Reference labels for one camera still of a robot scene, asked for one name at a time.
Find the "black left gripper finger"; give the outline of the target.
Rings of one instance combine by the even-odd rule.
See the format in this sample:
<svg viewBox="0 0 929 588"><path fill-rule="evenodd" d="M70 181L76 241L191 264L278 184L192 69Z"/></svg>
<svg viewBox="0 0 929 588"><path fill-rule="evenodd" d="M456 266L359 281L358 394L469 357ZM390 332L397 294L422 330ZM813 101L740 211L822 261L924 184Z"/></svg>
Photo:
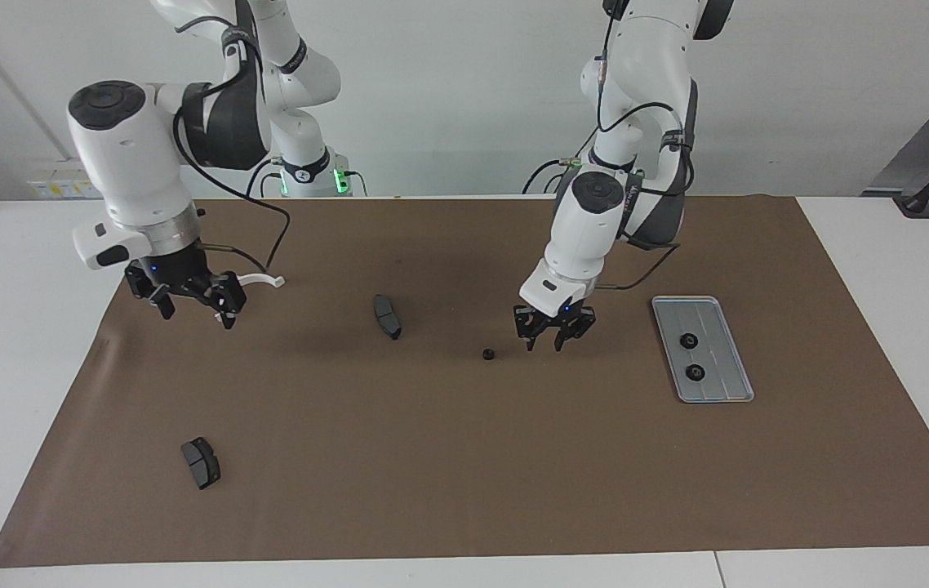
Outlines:
<svg viewBox="0 0 929 588"><path fill-rule="evenodd" d="M580 339L598 320L594 311L564 311L553 320L558 329L553 343L555 351L562 351L568 340Z"/></svg>
<svg viewBox="0 0 929 588"><path fill-rule="evenodd" d="M536 339L545 331L545 315L532 306L514 306L513 320L518 338L524 341L527 351L533 351Z"/></svg>

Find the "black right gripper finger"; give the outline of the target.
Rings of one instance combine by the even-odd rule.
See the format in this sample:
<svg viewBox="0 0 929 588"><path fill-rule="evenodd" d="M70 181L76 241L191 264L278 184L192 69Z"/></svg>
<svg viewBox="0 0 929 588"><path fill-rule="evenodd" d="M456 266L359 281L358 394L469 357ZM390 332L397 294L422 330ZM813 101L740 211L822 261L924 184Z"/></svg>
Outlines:
<svg viewBox="0 0 929 588"><path fill-rule="evenodd" d="M216 313L217 320L225 330L232 330L246 301L239 276L234 272L213 274L208 278L202 303Z"/></svg>
<svg viewBox="0 0 929 588"><path fill-rule="evenodd" d="M163 320L171 319L175 313L175 306L170 298L170 288L166 284L154 284L140 265L126 265L124 278L133 297L144 299L158 309Z"/></svg>

